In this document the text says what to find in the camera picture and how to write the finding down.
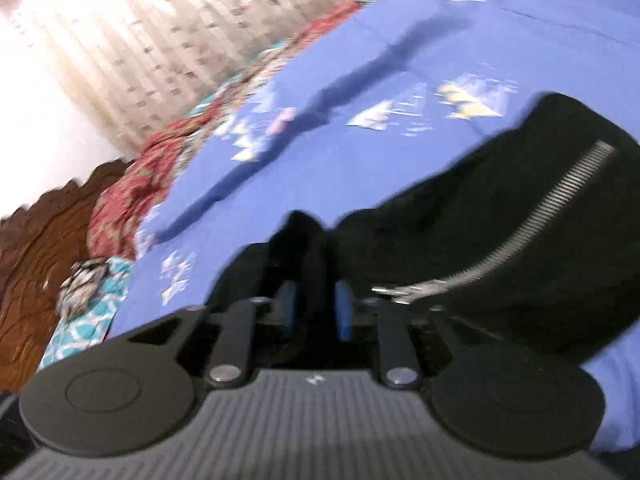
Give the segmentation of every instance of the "wooden headboard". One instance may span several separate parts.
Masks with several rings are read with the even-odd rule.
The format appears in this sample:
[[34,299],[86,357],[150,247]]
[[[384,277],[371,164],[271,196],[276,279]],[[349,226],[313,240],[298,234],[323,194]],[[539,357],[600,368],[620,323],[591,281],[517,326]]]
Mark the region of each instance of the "wooden headboard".
[[88,257],[86,229],[100,193],[114,184],[121,160],[96,168],[0,221],[0,390],[20,393],[56,327],[56,297],[70,267]]

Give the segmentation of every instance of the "silver zipper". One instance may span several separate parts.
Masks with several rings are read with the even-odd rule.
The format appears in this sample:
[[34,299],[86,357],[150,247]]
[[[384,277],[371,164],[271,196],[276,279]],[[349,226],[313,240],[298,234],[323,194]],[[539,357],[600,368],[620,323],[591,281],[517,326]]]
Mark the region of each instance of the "silver zipper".
[[562,211],[564,206],[580,191],[614,151],[615,148],[606,142],[601,140],[596,142],[543,198],[513,235],[484,260],[439,280],[429,280],[396,288],[375,286],[371,290],[377,294],[391,296],[395,303],[411,304],[421,298],[444,294],[454,288],[469,285],[484,278],[523,250]]

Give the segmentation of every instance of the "sheer patterned curtain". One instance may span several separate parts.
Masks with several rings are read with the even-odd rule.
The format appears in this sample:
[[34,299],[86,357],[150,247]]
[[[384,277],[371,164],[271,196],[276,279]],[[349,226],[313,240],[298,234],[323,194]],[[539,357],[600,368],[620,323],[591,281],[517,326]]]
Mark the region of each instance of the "sheer patterned curtain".
[[127,151],[341,0],[0,0],[65,91]]

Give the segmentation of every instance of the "teal patterned fabric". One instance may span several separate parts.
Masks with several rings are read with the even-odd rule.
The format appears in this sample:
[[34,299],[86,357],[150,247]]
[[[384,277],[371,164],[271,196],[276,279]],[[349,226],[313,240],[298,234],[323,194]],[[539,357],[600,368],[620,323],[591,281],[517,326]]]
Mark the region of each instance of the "teal patterned fabric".
[[38,370],[97,345],[104,339],[114,314],[127,295],[132,263],[120,256],[107,260],[109,270],[89,301],[86,313],[70,322],[60,320]]

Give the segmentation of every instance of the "gray ribbed surface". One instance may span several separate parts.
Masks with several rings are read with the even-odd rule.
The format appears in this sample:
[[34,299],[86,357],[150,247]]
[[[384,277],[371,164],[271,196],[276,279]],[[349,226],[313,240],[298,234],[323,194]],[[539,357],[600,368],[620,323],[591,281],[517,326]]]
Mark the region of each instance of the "gray ribbed surface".
[[8,480],[609,480],[586,454],[516,463],[447,436],[422,401],[366,372],[263,371],[251,386],[211,394],[180,433],[124,458],[43,450]]

